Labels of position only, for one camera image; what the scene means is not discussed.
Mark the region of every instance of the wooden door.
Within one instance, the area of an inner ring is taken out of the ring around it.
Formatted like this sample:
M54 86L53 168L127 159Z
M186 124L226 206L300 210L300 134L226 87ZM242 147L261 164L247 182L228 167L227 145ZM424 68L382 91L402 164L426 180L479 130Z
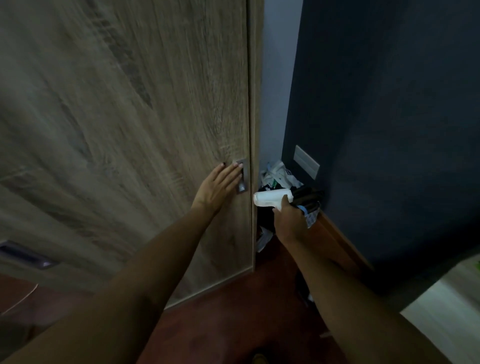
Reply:
M60 262L1 273L98 290L249 157L245 0L0 4L0 238ZM209 227L170 304L252 268L250 194Z

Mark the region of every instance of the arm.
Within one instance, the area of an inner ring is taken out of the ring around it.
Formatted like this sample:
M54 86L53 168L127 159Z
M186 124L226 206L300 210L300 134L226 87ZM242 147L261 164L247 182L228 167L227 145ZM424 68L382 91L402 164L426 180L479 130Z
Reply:
M241 167L215 168L184 217L154 237L85 307L4 363L135 363L201 236L238 184Z
M352 364L449 363L402 315L308 246L305 217L287 196L282 211L274 209L274 214L279 240L297 262L320 315Z

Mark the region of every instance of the person's left hand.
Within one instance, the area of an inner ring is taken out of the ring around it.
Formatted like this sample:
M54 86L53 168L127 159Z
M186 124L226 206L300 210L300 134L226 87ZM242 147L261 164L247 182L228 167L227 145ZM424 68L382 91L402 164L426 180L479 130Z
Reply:
M233 163L225 168L225 163L215 167L210 175L202 182L195 196L193 208L204 208L207 212L216 215L227 196L232 193L241 179L243 164Z

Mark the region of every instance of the navy blue wall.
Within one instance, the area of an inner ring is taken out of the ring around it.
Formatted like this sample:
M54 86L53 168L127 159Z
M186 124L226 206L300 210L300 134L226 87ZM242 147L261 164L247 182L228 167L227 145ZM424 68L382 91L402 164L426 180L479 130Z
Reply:
M474 0L304 0L282 159L379 270L478 246L479 19Z

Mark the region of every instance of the hand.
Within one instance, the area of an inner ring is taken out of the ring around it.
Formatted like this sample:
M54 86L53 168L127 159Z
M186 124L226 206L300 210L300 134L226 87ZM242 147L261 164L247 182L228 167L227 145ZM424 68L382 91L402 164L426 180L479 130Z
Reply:
M288 202L287 195L282 198L282 211L274 208L275 231L278 239L287 246L307 239L307 221L302 210L295 208Z
M243 164L238 163L233 163L226 168L225 163L215 167L200 185L192 208L204 208L206 212L216 215L227 196L239 184L242 168Z

